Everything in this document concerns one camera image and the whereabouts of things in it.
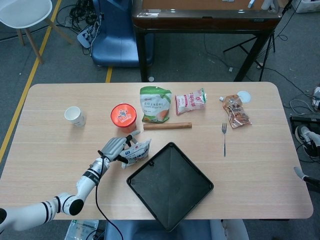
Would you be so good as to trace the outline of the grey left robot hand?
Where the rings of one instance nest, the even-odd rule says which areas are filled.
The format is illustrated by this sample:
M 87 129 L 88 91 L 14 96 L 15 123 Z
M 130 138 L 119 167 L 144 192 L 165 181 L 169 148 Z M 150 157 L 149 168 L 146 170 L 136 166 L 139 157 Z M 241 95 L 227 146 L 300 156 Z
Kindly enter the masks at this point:
M 98 151 L 102 159 L 102 163 L 106 165 L 107 163 L 120 161 L 124 164 L 129 164 L 129 160 L 124 156 L 121 156 L 120 153 L 126 146 L 130 148 L 132 144 L 136 144 L 138 142 L 135 139 L 135 136 L 140 132 L 140 130 L 134 130 L 127 137 L 113 137 L 109 140 L 102 150 Z

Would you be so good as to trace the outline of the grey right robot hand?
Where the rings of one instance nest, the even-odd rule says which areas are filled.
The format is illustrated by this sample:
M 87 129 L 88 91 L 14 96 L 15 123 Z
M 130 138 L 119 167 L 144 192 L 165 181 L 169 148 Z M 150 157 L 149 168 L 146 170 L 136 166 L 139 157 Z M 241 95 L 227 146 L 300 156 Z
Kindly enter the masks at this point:
M 296 175 L 297 175 L 300 179 L 304 180 L 305 174 L 304 174 L 304 172 L 302 171 L 302 169 L 301 169 L 300 167 L 298 167 L 298 166 L 295 166 L 293 169 L 294 169 Z

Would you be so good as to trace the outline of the white sugar bag blue print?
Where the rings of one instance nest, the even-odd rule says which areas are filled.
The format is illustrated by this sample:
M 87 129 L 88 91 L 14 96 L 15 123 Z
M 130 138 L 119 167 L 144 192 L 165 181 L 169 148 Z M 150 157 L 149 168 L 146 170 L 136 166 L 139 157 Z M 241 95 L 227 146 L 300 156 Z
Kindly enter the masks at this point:
M 139 160 L 145 159 L 150 150 L 151 139 L 144 142 L 137 142 L 131 147 L 123 150 L 120 155 L 128 160 L 128 163 L 122 163 L 121 168 L 125 169 L 131 165 L 134 165 Z

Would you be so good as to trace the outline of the black square baking tray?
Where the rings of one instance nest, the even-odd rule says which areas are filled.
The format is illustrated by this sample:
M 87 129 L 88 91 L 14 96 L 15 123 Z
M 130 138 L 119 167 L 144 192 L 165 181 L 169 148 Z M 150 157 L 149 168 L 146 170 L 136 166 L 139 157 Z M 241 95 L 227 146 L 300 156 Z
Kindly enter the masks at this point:
M 126 183 L 167 232 L 214 189 L 213 182 L 173 142 L 131 174 Z

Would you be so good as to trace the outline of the red white snack bag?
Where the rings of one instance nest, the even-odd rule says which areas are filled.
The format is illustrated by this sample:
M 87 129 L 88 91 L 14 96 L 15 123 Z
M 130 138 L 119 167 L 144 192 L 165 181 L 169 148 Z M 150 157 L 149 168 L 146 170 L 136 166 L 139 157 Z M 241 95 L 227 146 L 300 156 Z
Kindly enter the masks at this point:
M 203 88 L 183 95 L 175 96 L 176 114 L 199 110 L 205 107 L 207 94 Z

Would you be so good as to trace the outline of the orange lid food tub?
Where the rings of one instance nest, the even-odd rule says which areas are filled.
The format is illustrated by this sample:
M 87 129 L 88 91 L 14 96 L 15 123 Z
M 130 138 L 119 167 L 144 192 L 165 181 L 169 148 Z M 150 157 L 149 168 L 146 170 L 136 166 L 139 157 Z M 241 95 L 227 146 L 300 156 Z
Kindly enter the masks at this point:
M 116 105 L 110 113 L 110 118 L 113 124 L 124 133 L 129 134 L 136 129 L 137 111 L 128 103 Z

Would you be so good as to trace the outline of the grey white sneaker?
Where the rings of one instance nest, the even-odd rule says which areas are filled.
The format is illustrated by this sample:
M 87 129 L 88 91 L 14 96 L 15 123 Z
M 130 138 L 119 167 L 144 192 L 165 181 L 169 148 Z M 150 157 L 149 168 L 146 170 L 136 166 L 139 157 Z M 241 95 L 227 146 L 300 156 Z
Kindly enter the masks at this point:
M 320 157 L 320 134 L 309 130 L 305 125 L 300 125 L 295 129 L 295 137 L 309 157 Z

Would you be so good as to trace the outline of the green white corn starch bag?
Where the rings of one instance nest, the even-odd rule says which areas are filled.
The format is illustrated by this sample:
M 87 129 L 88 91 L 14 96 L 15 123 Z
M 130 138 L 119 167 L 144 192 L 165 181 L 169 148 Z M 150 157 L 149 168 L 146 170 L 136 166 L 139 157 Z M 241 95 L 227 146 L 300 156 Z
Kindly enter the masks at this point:
M 164 123 L 169 119 L 172 92 L 158 86 L 145 86 L 140 89 L 142 121 L 146 123 Z

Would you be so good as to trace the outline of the brown sauce spout pouch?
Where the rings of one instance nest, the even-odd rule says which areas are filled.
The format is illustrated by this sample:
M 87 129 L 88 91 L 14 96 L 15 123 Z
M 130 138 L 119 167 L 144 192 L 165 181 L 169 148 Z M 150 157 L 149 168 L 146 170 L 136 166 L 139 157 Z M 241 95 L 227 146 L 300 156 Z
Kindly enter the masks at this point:
M 243 103 L 237 94 L 220 97 L 222 107 L 228 114 L 230 126 L 235 129 L 245 125 L 251 125 L 251 119 L 243 108 Z

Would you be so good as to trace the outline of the blue robot torso base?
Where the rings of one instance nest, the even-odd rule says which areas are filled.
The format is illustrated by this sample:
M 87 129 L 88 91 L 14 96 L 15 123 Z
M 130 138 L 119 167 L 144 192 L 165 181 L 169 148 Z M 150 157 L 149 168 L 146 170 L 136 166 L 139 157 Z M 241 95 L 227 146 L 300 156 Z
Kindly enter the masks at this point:
M 209 220 L 182 220 L 166 231 L 156 220 L 114 220 L 107 223 L 104 240 L 212 240 Z

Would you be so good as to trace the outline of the clear plastic bag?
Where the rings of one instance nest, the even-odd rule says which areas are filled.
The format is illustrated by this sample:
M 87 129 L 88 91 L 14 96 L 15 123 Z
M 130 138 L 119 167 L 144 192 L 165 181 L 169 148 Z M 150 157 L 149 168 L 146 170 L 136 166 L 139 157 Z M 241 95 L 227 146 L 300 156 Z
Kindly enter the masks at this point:
M 64 240 L 93 240 L 99 220 L 72 220 Z

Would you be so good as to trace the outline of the white robot body panel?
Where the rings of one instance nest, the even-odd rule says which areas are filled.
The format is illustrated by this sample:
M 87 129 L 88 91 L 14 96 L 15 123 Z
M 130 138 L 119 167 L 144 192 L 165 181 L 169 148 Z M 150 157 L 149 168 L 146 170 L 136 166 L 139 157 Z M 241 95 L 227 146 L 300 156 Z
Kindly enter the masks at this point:
M 212 240 L 249 240 L 242 219 L 212 219 L 209 223 Z

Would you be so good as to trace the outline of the white power strip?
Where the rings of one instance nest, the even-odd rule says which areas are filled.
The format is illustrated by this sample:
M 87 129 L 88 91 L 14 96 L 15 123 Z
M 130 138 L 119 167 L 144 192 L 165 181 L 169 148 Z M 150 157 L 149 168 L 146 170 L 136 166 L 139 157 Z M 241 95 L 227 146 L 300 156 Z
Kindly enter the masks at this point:
M 99 32 L 99 25 L 88 26 L 77 35 L 77 40 L 85 49 L 90 49 Z

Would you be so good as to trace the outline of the brown mahjong table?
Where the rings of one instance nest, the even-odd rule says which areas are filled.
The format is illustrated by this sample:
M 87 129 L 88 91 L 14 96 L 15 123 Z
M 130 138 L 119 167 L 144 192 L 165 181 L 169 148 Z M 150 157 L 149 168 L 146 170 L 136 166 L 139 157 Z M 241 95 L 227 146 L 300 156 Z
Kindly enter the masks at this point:
M 284 14 L 289 0 L 273 0 L 268 10 L 264 0 L 133 0 L 141 82 L 148 81 L 145 36 L 151 33 L 251 34 L 256 40 L 239 69 L 235 82 L 241 82 Z

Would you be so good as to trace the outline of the white chair wooden legs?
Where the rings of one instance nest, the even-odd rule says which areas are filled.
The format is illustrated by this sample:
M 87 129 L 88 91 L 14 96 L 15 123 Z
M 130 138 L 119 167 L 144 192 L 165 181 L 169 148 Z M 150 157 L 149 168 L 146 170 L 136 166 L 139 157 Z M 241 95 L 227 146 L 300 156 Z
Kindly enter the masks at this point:
M 22 30 L 25 31 L 40 64 L 43 63 L 43 59 L 34 42 L 30 27 L 44 21 L 67 42 L 73 43 L 73 40 L 49 19 L 52 8 L 51 0 L 0 0 L 0 22 L 16 30 L 22 45 L 24 44 Z

